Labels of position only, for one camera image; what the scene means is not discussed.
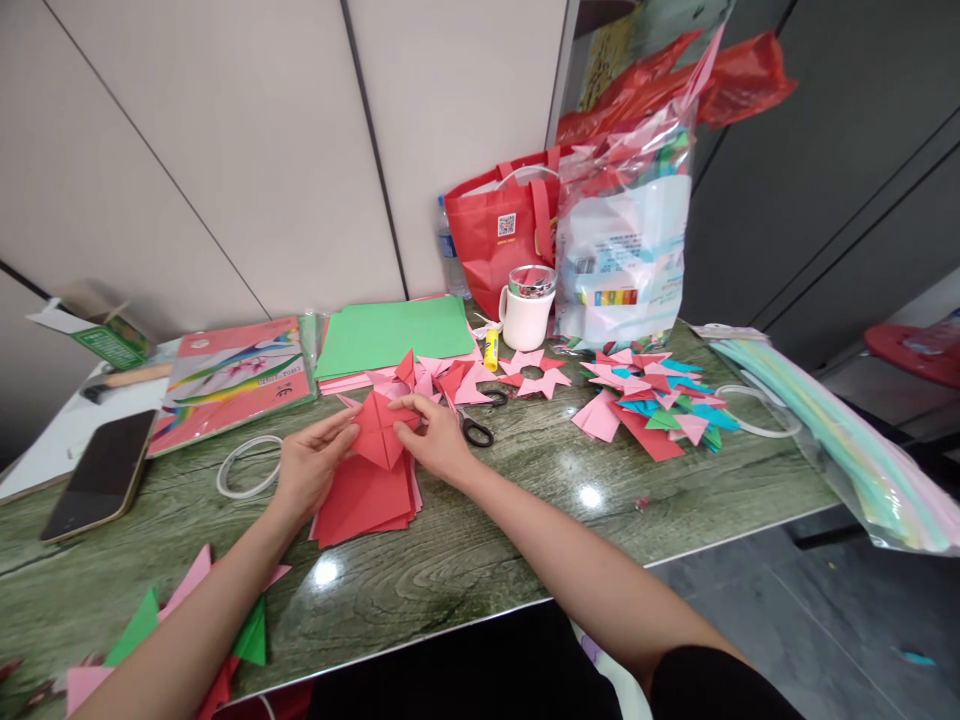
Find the black sleeve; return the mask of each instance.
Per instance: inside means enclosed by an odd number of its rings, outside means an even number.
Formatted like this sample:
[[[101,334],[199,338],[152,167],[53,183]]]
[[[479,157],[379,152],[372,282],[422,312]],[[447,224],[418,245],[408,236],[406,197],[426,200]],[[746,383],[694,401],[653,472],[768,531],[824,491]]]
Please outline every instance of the black sleeve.
[[[653,674],[650,709],[655,720],[803,720],[756,670],[721,650],[692,646],[663,656]]]

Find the water bottle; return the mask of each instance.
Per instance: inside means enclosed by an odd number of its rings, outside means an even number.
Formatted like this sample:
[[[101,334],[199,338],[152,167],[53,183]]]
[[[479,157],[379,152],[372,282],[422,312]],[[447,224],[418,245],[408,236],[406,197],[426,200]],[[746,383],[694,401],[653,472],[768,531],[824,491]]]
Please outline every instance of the water bottle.
[[[960,343],[960,308],[903,341],[905,347],[921,355],[942,355],[957,343]]]
[[[457,257],[457,249],[453,246],[453,235],[450,234],[450,220],[447,218],[447,209],[443,206],[443,195],[437,200],[440,203],[437,237],[440,238],[440,252],[443,254],[443,276],[447,280],[447,292],[469,300],[472,296],[470,288],[467,287],[467,278],[463,274],[463,266]]]

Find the hand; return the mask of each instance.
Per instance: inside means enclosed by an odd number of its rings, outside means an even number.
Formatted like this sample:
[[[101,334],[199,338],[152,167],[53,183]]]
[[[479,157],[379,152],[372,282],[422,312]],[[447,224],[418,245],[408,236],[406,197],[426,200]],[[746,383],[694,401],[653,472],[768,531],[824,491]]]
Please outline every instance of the hand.
[[[423,435],[415,433],[402,422],[394,423],[393,429],[403,446],[441,480],[456,486],[481,464],[463,439],[459,415],[450,408],[441,407],[423,395],[404,395],[390,403],[389,407],[391,410],[402,407],[413,410],[427,420],[429,425],[420,429],[425,430]]]
[[[301,527],[330,494],[333,473],[360,427],[352,424],[360,407],[341,410],[298,433],[288,435],[280,450],[280,480],[271,505]]]

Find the glue stick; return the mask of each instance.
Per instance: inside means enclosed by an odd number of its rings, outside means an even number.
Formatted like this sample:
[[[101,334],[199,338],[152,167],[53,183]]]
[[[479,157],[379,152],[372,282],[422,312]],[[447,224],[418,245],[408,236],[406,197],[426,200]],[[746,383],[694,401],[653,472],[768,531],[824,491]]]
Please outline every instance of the glue stick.
[[[490,372],[496,372],[500,363],[497,353],[500,345],[500,331],[496,328],[487,330],[487,338],[483,347],[483,366]]]

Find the table surface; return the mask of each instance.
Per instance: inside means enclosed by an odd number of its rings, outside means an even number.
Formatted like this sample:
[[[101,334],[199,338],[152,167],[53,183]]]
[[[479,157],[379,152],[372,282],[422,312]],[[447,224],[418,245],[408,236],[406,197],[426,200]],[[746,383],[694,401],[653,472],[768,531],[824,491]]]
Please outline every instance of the table surface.
[[[669,349],[703,367],[712,387],[737,382],[681,322]],[[596,387],[578,373],[577,358],[561,359],[568,360],[563,371],[573,386],[558,386],[552,401],[519,398],[471,410],[497,439],[476,453],[637,561],[650,565],[838,503],[789,439],[724,433],[719,454],[690,448],[664,463],[653,462],[623,427],[612,443],[592,440],[570,418]],[[346,394],[359,400],[367,392]],[[166,601],[205,543],[222,556],[263,511],[269,493],[241,502],[217,493],[217,468],[231,450],[258,435],[283,436],[341,407],[335,397],[321,398],[154,460],[126,516],[60,545],[37,540],[60,488],[0,507],[0,664],[24,658],[0,685],[0,716],[21,707],[44,680],[91,653],[106,654],[149,588]],[[759,405],[737,413],[775,425]],[[276,460],[274,449],[239,460],[231,485],[252,486]],[[269,662],[241,664],[235,698],[547,597],[477,507],[423,468],[417,476],[424,507],[405,532],[368,535],[322,553],[306,529],[300,533],[284,558],[293,569],[267,593]],[[581,500],[584,488],[596,491],[589,494],[592,507]],[[635,509],[640,496],[650,500],[642,514]],[[57,700],[31,717],[63,713]]]

